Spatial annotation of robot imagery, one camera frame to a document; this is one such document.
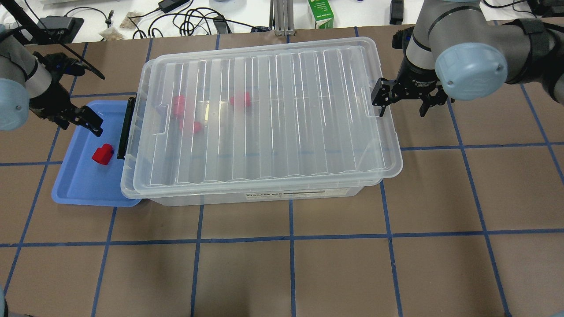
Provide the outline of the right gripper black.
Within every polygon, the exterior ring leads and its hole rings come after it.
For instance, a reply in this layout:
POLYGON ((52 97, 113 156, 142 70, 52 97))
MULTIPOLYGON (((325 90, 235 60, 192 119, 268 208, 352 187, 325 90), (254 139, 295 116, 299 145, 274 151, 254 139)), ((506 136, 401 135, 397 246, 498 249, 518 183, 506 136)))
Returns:
POLYGON ((425 117, 430 108, 443 106, 449 96, 435 70, 423 69, 404 59, 395 80, 378 79, 372 90, 372 105, 378 109, 378 116, 383 117, 389 105, 404 99, 421 100, 419 114, 425 117))

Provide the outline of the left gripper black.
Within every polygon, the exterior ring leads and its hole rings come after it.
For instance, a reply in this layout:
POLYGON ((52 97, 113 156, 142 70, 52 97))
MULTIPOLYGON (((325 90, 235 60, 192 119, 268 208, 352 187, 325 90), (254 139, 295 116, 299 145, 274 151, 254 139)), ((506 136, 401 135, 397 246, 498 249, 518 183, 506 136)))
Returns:
POLYGON ((103 134, 103 119, 90 107, 77 108, 72 104, 66 90, 48 90, 30 99, 30 110, 43 120, 58 125, 61 129, 70 124, 82 126, 96 137, 103 134))

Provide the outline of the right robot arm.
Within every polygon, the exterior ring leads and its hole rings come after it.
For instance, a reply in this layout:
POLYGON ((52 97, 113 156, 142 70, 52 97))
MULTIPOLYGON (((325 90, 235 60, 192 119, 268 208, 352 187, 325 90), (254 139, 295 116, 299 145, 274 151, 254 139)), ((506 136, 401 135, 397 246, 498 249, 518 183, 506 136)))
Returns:
POLYGON ((538 82, 563 103, 563 26, 539 18, 488 24, 477 0, 426 0, 416 24, 399 30, 392 47, 403 60, 392 80, 380 78, 372 105, 383 116, 404 99, 434 106, 485 98, 502 85, 538 82))

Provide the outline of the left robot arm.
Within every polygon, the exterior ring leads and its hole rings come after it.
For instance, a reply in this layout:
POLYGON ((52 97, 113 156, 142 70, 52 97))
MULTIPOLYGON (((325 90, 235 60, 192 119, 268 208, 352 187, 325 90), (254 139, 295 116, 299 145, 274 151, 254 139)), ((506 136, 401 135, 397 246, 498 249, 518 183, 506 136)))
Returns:
POLYGON ((35 114, 61 129, 74 124, 101 136, 103 119, 88 106, 75 106, 60 80, 64 75, 83 76, 87 71, 104 80, 102 72, 86 60, 64 53, 43 56, 28 52, 15 38, 20 30, 22 27, 1 27, 0 129, 18 129, 35 114))

